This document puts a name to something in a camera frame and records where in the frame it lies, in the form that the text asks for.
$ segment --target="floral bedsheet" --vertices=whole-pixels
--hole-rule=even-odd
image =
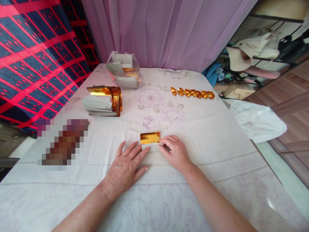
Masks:
[[[119,118],[90,117],[81,102],[86,87],[115,85],[105,64],[92,72],[55,118],[88,119],[88,137],[76,155],[79,165],[62,171],[37,165],[60,129],[50,126],[0,183],[1,231],[50,231],[104,178],[121,141],[129,144],[152,131],[185,142],[193,162],[258,231],[309,228],[217,95],[212,100],[172,95],[171,86],[214,91],[203,75],[144,68],[141,74],[139,89],[122,90]],[[210,231],[180,173],[157,152],[143,163],[150,169],[111,207],[98,231]]]

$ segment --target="white bedsheet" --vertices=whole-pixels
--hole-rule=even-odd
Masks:
[[[88,119],[88,137],[79,149],[83,163],[65,171],[37,165],[61,127],[51,126],[0,183],[1,231],[48,231],[60,223],[104,178],[116,149],[160,131],[185,142],[193,162],[259,231],[309,228],[264,159],[229,110],[213,100],[173,96],[170,87],[214,91],[197,72],[141,69],[144,85],[122,90],[118,117],[90,117],[83,110],[86,87],[115,85],[100,64],[56,116]],[[192,191],[160,153],[149,153],[147,173],[112,206],[99,231],[210,231]]]

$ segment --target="plastic bag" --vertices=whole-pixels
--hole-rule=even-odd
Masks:
[[[109,55],[106,68],[120,88],[137,89],[143,82],[143,76],[134,54],[119,54],[113,51]]]
[[[224,99],[234,118],[255,143],[265,142],[286,132],[286,124],[268,106]]]

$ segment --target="purple curtain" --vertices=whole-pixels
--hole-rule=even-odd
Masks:
[[[134,53],[148,68],[202,72],[257,0],[82,0],[98,48]]]

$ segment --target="wooden floor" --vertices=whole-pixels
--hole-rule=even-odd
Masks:
[[[309,188],[309,61],[245,101],[271,107],[285,122],[286,133],[270,144]]]

